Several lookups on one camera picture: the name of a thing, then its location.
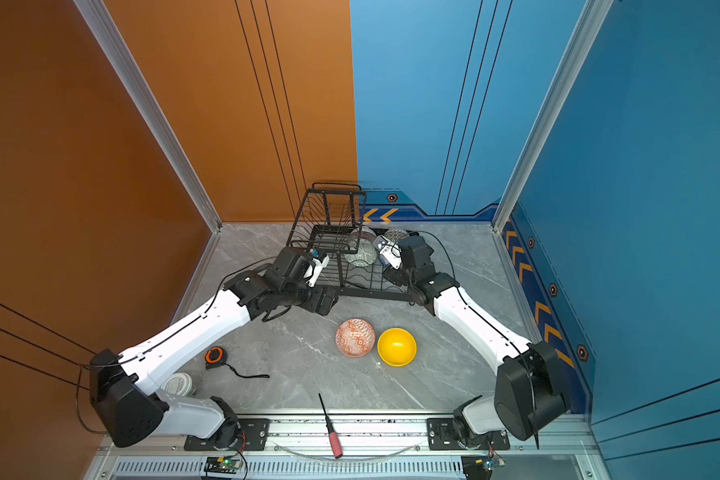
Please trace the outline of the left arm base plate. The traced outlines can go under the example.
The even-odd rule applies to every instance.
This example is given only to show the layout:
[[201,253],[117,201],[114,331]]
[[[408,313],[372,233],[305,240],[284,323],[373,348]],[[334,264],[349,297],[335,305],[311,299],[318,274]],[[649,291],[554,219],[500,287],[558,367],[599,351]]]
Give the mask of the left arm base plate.
[[238,421],[237,429],[231,443],[222,446],[219,440],[200,439],[187,436],[183,449],[185,451],[223,451],[261,452],[265,450],[270,429],[268,418],[243,418]]

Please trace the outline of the blue floral bowl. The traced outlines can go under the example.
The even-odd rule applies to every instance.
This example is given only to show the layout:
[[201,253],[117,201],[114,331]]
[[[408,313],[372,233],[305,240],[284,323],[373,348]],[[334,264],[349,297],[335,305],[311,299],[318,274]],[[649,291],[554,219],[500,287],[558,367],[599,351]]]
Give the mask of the blue floral bowl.
[[392,244],[384,244],[379,250],[380,261],[393,269],[399,269],[402,263],[399,247]]

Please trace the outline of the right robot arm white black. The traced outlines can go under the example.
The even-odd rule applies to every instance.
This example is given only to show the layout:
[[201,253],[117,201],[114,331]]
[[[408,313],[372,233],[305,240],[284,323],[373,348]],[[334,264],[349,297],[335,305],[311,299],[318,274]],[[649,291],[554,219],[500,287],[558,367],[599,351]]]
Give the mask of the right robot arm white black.
[[437,270],[433,249],[421,236],[397,242],[393,254],[400,262],[388,271],[390,280],[464,337],[495,375],[491,397],[478,396],[453,412],[453,430],[463,447],[476,449],[498,431],[521,441],[536,439],[569,412],[570,388],[555,348],[531,342],[480,307],[454,276]]

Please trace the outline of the pink striped bowl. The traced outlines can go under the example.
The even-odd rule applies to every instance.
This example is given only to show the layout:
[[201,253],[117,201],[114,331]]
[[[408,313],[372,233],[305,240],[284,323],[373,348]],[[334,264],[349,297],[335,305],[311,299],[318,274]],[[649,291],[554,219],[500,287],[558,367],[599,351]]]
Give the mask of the pink striped bowl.
[[362,238],[369,241],[373,241],[377,237],[376,232],[368,226],[362,226],[359,229],[359,234]]

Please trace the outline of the brown dotted bowl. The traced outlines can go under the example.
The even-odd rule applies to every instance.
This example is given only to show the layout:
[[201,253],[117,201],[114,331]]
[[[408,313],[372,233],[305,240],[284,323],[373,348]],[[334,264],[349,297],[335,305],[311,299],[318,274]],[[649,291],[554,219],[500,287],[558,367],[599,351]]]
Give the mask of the brown dotted bowl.
[[392,243],[397,243],[409,236],[409,233],[401,228],[390,228],[383,233],[383,236]]

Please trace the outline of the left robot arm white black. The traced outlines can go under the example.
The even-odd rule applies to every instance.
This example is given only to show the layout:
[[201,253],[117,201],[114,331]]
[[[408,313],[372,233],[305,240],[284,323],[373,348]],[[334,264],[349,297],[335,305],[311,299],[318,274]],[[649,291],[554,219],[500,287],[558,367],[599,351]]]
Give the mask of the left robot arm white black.
[[88,366],[90,403],[119,448],[174,435],[205,440],[216,449],[233,447],[242,428],[226,401],[170,394],[163,384],[255,318],[272,320],[291,307],[325,316],[337,300],[334,288],[306,279],[277,280],[256,270],[228,275],[208,301],[152,338],[119,354],[109,349],[96,354]]

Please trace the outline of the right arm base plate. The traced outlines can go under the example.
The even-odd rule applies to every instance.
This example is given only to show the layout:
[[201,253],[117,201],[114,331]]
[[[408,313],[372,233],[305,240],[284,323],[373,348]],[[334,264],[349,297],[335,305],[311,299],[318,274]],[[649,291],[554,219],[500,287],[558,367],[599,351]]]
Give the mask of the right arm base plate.
[[489,431],[472,439],[461,440],[457,435],[453,418],[427,418],[426,427],[429,449],[433,451],[507,451],[511,447],[509,436],[504,430]]

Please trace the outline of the orange patterned bowl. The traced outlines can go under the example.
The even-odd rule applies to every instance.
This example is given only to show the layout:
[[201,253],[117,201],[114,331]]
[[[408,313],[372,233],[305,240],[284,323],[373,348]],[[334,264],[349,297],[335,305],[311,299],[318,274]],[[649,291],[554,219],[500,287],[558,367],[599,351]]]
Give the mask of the orange patterned bowl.
[[335,344],[339,352],[349,358],[360,358],[371,352],[376,343],[376,333],[372,325],[362,319],[349,319],[343,322],[335,334]]

